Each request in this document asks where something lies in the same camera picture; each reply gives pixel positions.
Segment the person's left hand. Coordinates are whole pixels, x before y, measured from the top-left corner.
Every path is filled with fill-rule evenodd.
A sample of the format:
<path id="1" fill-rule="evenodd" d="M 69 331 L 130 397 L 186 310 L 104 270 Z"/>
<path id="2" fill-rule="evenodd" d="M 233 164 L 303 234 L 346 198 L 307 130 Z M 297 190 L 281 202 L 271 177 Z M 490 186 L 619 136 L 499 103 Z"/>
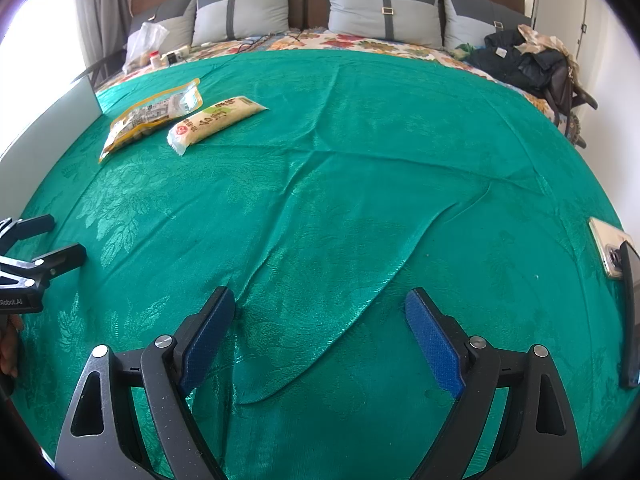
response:
<path id="1" fill-rule="evenodd" d="M 18 314 L 10 314 L 6 321 L 6 329 L 1 334 L 1 371 L 3 374 L 17 378 L 17 350 L 20 331 L 24 328 L 22 318 Z"/>

